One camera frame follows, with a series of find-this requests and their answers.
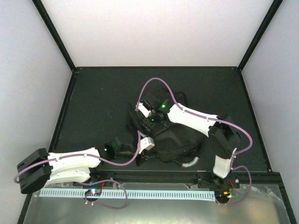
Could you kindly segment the black student bag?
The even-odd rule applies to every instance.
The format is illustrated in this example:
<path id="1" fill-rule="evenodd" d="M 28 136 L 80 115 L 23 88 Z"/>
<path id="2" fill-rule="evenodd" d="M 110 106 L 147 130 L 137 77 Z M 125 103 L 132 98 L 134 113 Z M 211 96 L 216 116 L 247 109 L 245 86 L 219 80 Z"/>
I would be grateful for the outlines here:
<path id="1" fill-rule="evenodd" d="M 151 116 L 157 115 L 161 121 L 161 127 L 158 129 L 143 129 L 141 127 L 143 114 L 135 111 L 134 101 L 128 101 L 127 129 L 132 134 L 140 131 L 143 137 L 151 137 L 155 143 L 151 150 L 144 152 L 152 153 L 151 159 L 158 158 L 164 163 L 175 162 L 183 168 L 196 165 L 205 136 L 197 130 L 168 119 L 167 113 L 174 105 L 171 94 L 165 88 L 149 92 L 142 97 L 141 103 L 152 111 Z"/>

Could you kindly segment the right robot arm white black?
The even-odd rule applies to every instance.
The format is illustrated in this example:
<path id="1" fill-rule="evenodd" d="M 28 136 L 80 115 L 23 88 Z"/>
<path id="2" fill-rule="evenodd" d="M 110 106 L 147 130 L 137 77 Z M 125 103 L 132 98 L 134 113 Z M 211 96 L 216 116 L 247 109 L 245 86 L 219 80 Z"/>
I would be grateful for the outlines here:
<path id="1" fill-rule="evenodd" d="M 133 109 L 132 121 L 145 135 L 140 154 L 152 151 L 161 161 L 178 160 L 183 168 L 195 166 L 202 150 L 213 151 L 214 186 L 229 183 L 234 153 L 241 140 L 229 125 L 230 117 L 218 122 L 218 116 L 201 113 L 174 102 L 167 93 L 150 93 L 140 99 Z"/>

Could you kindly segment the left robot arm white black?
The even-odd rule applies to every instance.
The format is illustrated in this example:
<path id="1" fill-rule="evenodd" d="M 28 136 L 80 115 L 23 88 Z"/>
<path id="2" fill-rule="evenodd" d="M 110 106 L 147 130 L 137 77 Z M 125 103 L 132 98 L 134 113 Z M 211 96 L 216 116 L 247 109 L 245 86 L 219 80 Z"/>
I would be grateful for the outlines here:
<path id="1" fill-rule="evenodd" d="M 14 182 L 19 184 L 22 194 L 31 194 L 48 185 L 64 182 L 86 182 L 89 186 L 96 186 L 100 182 L 100 174 L 89 169 L 99 166 L 101 162 L 127 166 L 143 151 L 154 146 L 151 137 L 139 136 L 133 157 L 125 163 L 105 159 L 95 147 L 71 153 L 49 153 L 45 148 L 40 148 L 17 165 Z"/>

